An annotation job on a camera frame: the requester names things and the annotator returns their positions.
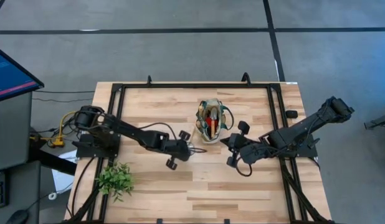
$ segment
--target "gray floor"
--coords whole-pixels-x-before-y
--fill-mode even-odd
[[[276,28],[385,27],[385,1],[270,0]],[[266,27],[261,0],[6,0],[0,30]],[[332,95],[355,110],[351,121],[316,133],[333,219],[385,223],[385,128],[363,123],[385,113],[385,32],[277,33],[285,79],[298,82],[307,113]],[[268,33],[0,35],[0,48],[46,90],[93,90],[98,81],[276,81]],[[92,94],[34,97],[72,100]],[[57,126],[90,101],[34,101],[32,125]],[[51,150],[60,154],[70,150]],[[42,170],[42,194],[54,189]],[[58,222],[65,194],[43,201],[40,222]]]

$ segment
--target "artificial plant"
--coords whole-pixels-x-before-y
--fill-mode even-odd
[[[112,166],[106,166],[97,180],[102,194],[113,192],[114,202],[122,202],[123,192],[131,195],[130,192],[134,189],[134,180],[127,164],[115,162]]]

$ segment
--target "bag handle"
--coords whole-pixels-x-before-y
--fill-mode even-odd
[[[231,116],[231,126],[228,128],[226,124],[222,123],[221,128],[230,130],[234,126],[234,116],[232,115],[231,110],[228,107],[226,107],[224,105],[221,105],[220,107],[221,107],[222,112],[223,112],[223,110],[227,110]]]

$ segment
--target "wood grain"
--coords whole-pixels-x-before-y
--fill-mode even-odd
[[[93,105],[108,107],[112,83],[97,84]],[[286,110],[297,110],[299,117],[289,119],[289,125],[305,117],[298,85],[281,83]],[[234,114],[235,125],[221,132],[221,138],[239,132],[237,124],[244,120],[250,124],[249,138],[273,130],[267,92],[264,89],[127,89],[122,120],[142,127],[153,122],[166,122],[175,133],[191,132],[196,121],[196,111],[201,100],[218,98]],[[279,126],[282,126],[277,109]],[[231,124],[226,113],[227,125]],[[151,129],[169,132],[166,126]],[[163,218],[165,223],[287,223],[288,213],[278,159],[266,159],[253,165],[251,177],[242,177],[226,165],[230,152],[221,143],[205,145],[199,133],[191,140],[195,147],[208,150],[195,154],[187,162],[178,162],[176,171],[165,166],[167,155],[149,152],[134,140],[121,139],[117,161],[127,162],[136,179],[132,196],[124,195],[124,202],[108,201],[107,223],[154,223]],[[75,180],[79,178],[88,159],[78,162]],[[308,159],[297,159],[303,191],[317,210],[326,218],[330,212],[326,202],[320,172]],[[239,164],[243,172],[248,168]],[[76,209],[88,197],[95,173],[96,161],[90,165],[77,192]],[[293,193],[295,213],[300,218],[296,195]],[[101,197],[98,198],[95,218],[98,217]]]

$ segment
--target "computer mouse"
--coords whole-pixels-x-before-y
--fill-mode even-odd
[[[28,216],[27,210],[18,210],[11,215],[6,224],[25,224]]]

